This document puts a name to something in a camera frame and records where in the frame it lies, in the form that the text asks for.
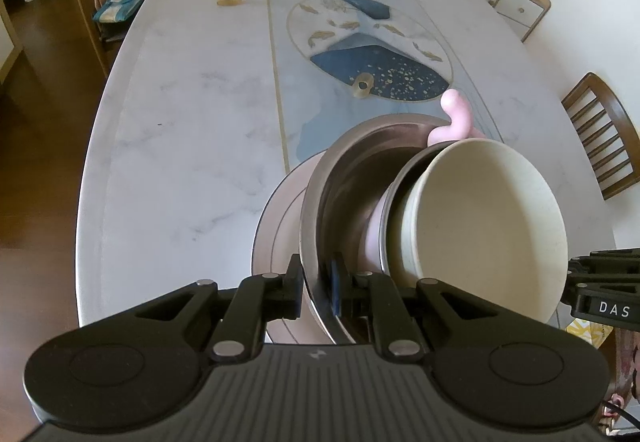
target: yellow patterned cloth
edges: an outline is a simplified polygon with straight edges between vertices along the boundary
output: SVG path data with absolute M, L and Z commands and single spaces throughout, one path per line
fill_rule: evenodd
M 613 332 L 613 327 L 584 319 L 574 319 L 566 328 L 566 331 L 587 341 L 590 345 L 600 348 L 607 336 Z

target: marble table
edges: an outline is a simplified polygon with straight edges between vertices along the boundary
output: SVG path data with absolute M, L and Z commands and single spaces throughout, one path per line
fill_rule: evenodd
M 351 83 L 367 69 L 372 96 L 357 99 Z M 435 96 L 449 84 L 478 128 L 544 175 L 571 256 L 614 248 L 569 118 L 484 0 L 146 0 L 84 167 L 80 324 L 199 278 L 237 286 L 265 203 L 295 165 L 376 115 L 443 116 Z

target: stainless steel bowl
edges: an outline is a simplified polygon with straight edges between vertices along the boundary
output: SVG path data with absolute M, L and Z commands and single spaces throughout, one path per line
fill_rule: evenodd
M 437 126 L 423 114 L 372 118 L 351 128 L 324 154 L 306 188 L 300 217 L 300 256 L 313 306 L 335 343 L 366 342 L 366 325 L 338 320 L 326 291 L 324 266 L 340 252 L 357 272 L 362 233 L 380 197 L 402 168 L 426 148 Z

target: gold leaf pattern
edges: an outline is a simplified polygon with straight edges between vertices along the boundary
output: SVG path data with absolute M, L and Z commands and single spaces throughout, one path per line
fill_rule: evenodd
M 388 25 L 386 23 L 376 23 L 373 28 L 380 28 L 380 26 L 383 26 L 384 28 L 386 28 L 389 32 L 393 32 L 394 34 L 398 34 L 401 37 L 406 37 L 402 32 L 400 32 L 397 28 L 395 28 L 393 25 Z
M 324 8 L 335 12 L 347 12 L 349 9 L 349 6 L 341 0 L 321 0 L 320 3 L 322 3 Z
M 442 58 L 440 56 L 436 56 L 436 54 L 432 54 L 431 52 L 425 52 L 424 50 L 420 50 L 423 56 L 428 57 L 432 61 L 437 61 L 438 63 L 442 63 Z
M 346 21 L 343 24 L 340 25 L 340 28 L 344 28 L 347 30 L 353 30 L 355 28 L 358 28 L 360 26 L 360 24 L 357 21 Z
M 320 14 L 316 9 L 311 6 L 305 5 L 304 3 L 300 3 L 300 8 L 306 12 L 310 12 L 311 14 Z
M 308 40 L 309 46 L 311 48 L 315 47 L 316 44 L 314 42 L 315 39 L 329 39 L 330 37 L 335 36 L 335 32 L 332 32 L 331 30 L 316 30 L 310 37 Z

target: wooden floor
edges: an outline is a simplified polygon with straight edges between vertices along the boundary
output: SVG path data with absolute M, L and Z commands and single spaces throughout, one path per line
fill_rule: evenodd
M 78 324 L 74 242 L 104 77 L 76 0 L 6 0 L 24 45 L 0 96 L 0 442 L 36 426 L 31 352 Z

